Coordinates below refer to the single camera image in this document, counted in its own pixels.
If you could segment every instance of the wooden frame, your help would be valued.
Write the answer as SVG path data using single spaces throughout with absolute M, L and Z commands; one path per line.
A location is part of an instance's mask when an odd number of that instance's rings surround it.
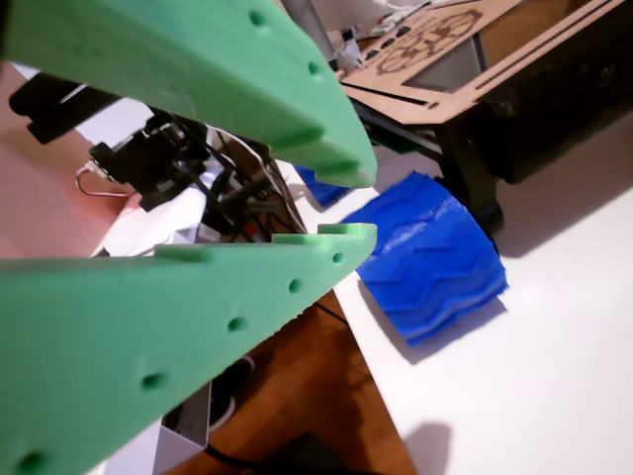
M 520 0 L 466 0 L 426 7 L 398 30 L 364 51 L 377 53 L 364 68 L 341 77 L 343 89 L 368 107 L 405 125 L 442 124 L 469 109 L 484 94 L 507 80 L 626 0 L 591 0 L 521 48 L 454 92 L 405 86 L 427 66 L 511 10 Z

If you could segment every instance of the wooden floor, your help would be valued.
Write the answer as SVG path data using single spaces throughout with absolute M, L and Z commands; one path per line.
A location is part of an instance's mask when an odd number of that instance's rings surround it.
M 342 315 L 332 293 L 321 303 Z M 347 326 L 314 307 L 250 353 L 256 375 L 229 423 L 212 443 L 232 456 L 259 460 L 312 431 L 347 468 L 415 473 L 365 360 Z M 239 470 L 201 453 L 170 475 L 225 475 Z

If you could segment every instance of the cable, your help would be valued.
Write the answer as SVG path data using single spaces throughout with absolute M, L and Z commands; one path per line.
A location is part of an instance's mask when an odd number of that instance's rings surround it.
M 259 155 L 259 153 L 257 153 L 255 150 L 253 150 L 250 145 L 248 145 L 248 143 L 246 143 L 245 141 L 243 141 L 242 139 L 240 139 L 238 136 L 236 136 L 235 134 L 232 134 L 231 132 L 227 132 L 224 129 L 220 129 L 218 127 L 214 127 L 214 126 L 207 126 L 209 129 L 212 129 L 214 131 L 216 131 L 218 134 L 226 134 L 229 137 L 231 137 L 234 141 L 236 141 L 237 143 L 239 143 L 242 147 L 244 147 L 244 149 L 246 151 L 248 151 L 251 155 L 253 155 L 255 158 L 257 158 L 257 161 L 259 161 L 259 164 L 261 165 L 261 169 L 264 172 L 264 174 L 266 175 L 266 177 L 270 180 L 270 183 L 273 185 L 273 188 L 275 188 L 275 190 L 283 197 L 284 194 L 281 192 L 281 190 L 279 189 L 279 186 L 277 186 L 277 182 L 274 180 L 274 178 L 271 176 L 270 172 L 268 171 L 268 168 L 266 168 L 266 164 L 264 163 L 263 158 Z M 306 233 L 306 228 L 304 228 L 304 225 L 302 223 L 302 221 L 297 218 L 297 215 L 295 215 L 295 212 L 292 210 L 291 206 L 286 203 L 286 200 L 284 200 L 284 203 L 286 205 L 286 208 L 288 209 L 288 213 L 290 214 L 290 216 L 293 218 L 293 220 L 295 221 L 295 224 L 297 225 L 297 227 L 302 230 L 302 233 Z
M 77 185 L 77 188 L 79 189 L 79 191 L 81 191 L 84 195 L 88 195 L 88 196 L 109 196 L 109 197 L 112 197 L 112 198 L 130 198 L 134 194 L 134 192 L 132 192 L 132 193 L 115 193 L 115 192 L 112 192 L 112 191 L 86 191 L 81 186 L 81 177 L 83 175 L 85 175 L 86 173 L 90 173 L 90 172 L 91 172 L 90 168 L 88 168 L 86 165 L 83 165 L 75 173 L 75 185 Z
M 231 467 L 256 470 L 270 475 L 378 475 L 372 472 L 353 472 L 349 470 L 311 470 L 304 467 L 282 467 L 265 462 L 257 462 L 254 460 L 244 460 L 241 458 L 231 457 L 223 452 L 220 452 L 210 443 L 207 444 L 205 452 L 208 455 L 214 457 L 218 462 Z
M 333 312 L 332 310 L 330 310 L 328 307 L 320 304 L 319 302 L 315 302 L 314 305 L 316 307 L 319 307 L 321 310 L 323 310 L 324 312 L 326 312 L 327 314 L 333 316 L 334 318 L 336 318 L 338 321 L 340 321 L 342 324 L 347 325 L 349 327 L 349 324 L 347 323 L 347 321 L 345 319 L 343 319 L 340 315 L 336 314 L 335 312 Z

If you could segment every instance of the green 3d printed part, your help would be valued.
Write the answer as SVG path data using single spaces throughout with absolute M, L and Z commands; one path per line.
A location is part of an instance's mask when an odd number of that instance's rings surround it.
M 353 271 L 373 225 L 0 267 L 0 473 L 89 469 Z
M 15 0 L 5 56 L 266 143 L 318 181 L 376 179 L 335 74 L 270 0 Z
M 267 0 L 14 0 L 4 56 L 266 143 L 320 181 L 376 159 L 317 47 Z M 276 332 L 371 225 L 154 257 L 0 262 L 0 473 L 89 469 Z

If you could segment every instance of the plastic part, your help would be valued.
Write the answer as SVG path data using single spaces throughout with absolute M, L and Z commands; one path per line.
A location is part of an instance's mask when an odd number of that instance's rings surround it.
M 336 203 L 344 194 L 349 192 L 349 188 L 342 186 L 328 185 L 320 183 L 315 179 L 315 173 L 302 166 L 295 166 L 297 173 L 301 176 L 308 189 L 323 208 L 328 208 Z
M 412 173 L 346 222 L 378 225 L 358 274 L 409 344 L 427 339 L 507 288 L 493 243 L 432 178 Z
M 90 468 L 311 305 L 376 244 L 372 225 L 318 232 L 166 245 L 154 257 L 4 261 L 0 473 Z
M 19 0 L 5 56 L 271 146 L 316 179 L 371 186 L 365 130 L 315 44 L 261 0 Z

